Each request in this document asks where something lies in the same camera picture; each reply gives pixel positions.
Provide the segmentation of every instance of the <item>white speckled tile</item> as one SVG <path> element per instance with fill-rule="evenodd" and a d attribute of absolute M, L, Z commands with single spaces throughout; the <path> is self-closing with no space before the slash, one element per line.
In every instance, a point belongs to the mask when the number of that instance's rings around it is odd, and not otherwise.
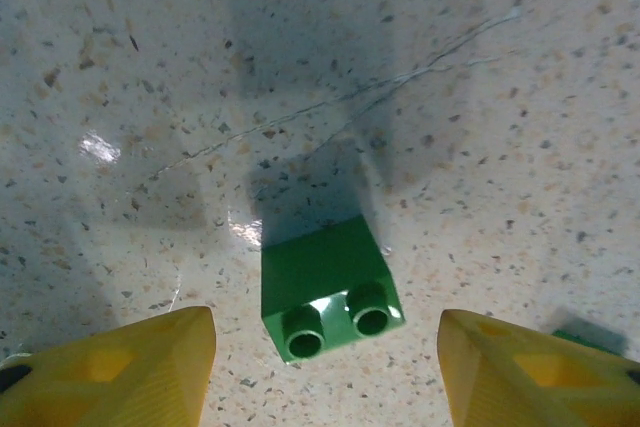
<path fill-rule="evenodd" d="M 450 425 L 440 312 L 640 359 L 640 0 L 0 0 L 0 348 L 209 305 L 202 425 Z M 365 213 L 408 325 L 295 367 L 267 241 Z"/>

